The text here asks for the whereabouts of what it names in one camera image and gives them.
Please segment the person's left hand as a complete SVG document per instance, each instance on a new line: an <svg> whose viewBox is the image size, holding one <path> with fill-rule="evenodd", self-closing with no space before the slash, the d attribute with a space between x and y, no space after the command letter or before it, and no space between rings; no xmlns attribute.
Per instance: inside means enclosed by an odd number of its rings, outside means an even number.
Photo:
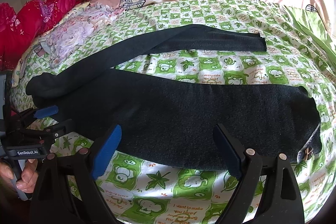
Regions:
<svg viewBox="0 0 336 224"><path fill-rule="evenodd" d="M22 170L21 179L16 182L16 187L19 190L25 193L34 192L34 188L38 179L38 173L36 171L37 166L37 159L28 159L26 161L25 167ZM13 178L13 170L7 163L1 161L1 180L4 181L11 189L15 190L15 187L11 183Z"/></svg>

